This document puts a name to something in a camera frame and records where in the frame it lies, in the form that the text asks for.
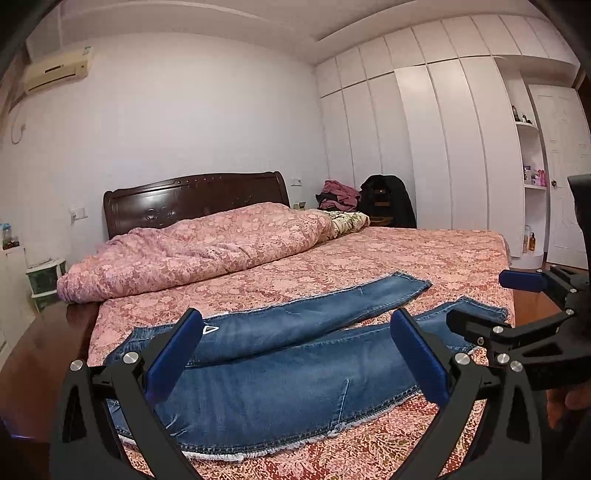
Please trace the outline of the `person's hand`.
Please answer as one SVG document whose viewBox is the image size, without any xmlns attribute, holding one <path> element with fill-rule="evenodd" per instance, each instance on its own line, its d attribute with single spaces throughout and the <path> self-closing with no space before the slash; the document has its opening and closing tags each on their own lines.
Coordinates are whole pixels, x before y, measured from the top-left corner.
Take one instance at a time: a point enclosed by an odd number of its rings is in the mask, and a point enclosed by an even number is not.
<svg viewBox="0 0 591 480">
<path fill-rule="evenodd" d="M 591 405 L 591 385 L 580 384 L 566 389 L 546 391 L 549 426 L 557 430 L 564 415 L 569 411 L 588 409 Z"/>
</svg>

